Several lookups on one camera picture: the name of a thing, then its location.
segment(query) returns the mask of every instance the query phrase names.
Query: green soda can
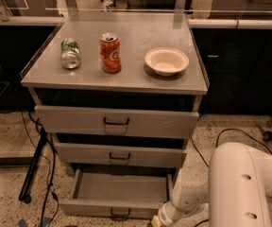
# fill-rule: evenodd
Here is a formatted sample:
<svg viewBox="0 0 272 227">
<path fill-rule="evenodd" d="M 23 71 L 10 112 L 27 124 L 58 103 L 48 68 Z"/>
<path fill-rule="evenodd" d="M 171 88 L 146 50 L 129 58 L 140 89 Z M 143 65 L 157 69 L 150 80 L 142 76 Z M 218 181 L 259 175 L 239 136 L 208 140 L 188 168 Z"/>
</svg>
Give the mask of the green soda can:
<svg viewBox="0 0 272 227">
<path fill-rule="evenodd" d="M 74 39 L 66 38 L 61 42 L 60 60 L 65 69 L 75 69 L 81 65 L 79 45 Z"/>
</svg>

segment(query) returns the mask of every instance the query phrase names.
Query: can lid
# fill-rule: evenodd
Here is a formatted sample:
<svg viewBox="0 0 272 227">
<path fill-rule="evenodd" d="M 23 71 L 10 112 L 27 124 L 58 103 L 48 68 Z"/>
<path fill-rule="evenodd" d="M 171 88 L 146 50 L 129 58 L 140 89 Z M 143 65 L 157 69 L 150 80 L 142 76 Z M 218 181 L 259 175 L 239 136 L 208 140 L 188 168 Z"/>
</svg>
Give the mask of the can lid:
<svg viewBox="0 0 272 227">
<path fill-rule="evenodd" d="M 118 39 L 118 36 L 113 33 L 104 33 L 100 39 L 104 42 L 114 42 Z"/>
</svg>

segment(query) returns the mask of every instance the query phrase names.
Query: soda can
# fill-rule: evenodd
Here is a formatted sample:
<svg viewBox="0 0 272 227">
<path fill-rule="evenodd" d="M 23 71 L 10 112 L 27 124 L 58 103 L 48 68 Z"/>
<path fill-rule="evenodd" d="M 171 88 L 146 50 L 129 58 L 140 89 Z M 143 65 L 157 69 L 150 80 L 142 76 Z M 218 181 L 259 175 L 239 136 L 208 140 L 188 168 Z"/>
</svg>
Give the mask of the soda can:
<svg viewBox="0 0 272 227">
<path fill-rule="evenodd" d="M 61 42 L 60 60 L 65 69 L 75 69 L 81 65 L 79 45 L 74 39 L 66 38 Z"/>
<path fill-rule="evenodd" d="M 117 73 L 121 70 L 120 41 L 116 34 L 102 34 L 100 37 L 100 56 L 104 71 Z"/>
</svg>

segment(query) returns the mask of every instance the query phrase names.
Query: gray tabletop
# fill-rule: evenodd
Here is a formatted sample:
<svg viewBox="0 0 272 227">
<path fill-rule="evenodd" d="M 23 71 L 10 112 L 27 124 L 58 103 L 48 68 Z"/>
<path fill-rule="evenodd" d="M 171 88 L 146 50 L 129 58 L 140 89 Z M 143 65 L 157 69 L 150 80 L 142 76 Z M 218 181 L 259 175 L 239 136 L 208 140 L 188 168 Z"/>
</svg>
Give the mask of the gray tabletop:
<svg viewBox="0 0 272 227">
<path fill-rule="evenodd" d="M 122 70 L 101 68 L 99 39 L 116 33 L 121 41 Z M 74 38 L 81 51 L 77 69 L 63 69 L 60 43 Z M 188 55 L 187 69 L 162 77 L 145 65 L 145 54 L 156 47 L 174 47 Z M 67 21 L 22 80 L 26 87 L 205 95 L 207 84 L 183 14 L 79 11 Z"/>
</svg>

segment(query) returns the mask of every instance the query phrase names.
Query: red soda can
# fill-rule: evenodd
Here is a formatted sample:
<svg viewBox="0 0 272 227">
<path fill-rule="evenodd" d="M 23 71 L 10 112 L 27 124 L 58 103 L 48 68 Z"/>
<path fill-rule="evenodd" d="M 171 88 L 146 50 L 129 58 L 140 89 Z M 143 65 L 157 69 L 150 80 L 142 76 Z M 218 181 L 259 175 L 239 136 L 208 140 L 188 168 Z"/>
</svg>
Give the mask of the red soda can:
<svg viewBox="0 0 272 227">
<path fill-rule="evenodd" d="M 120 41 L 116 34 L 102 34 L 100 37 L 100 56 L 104 71 L 117 73 L 121 70 Z"/>
</svg>

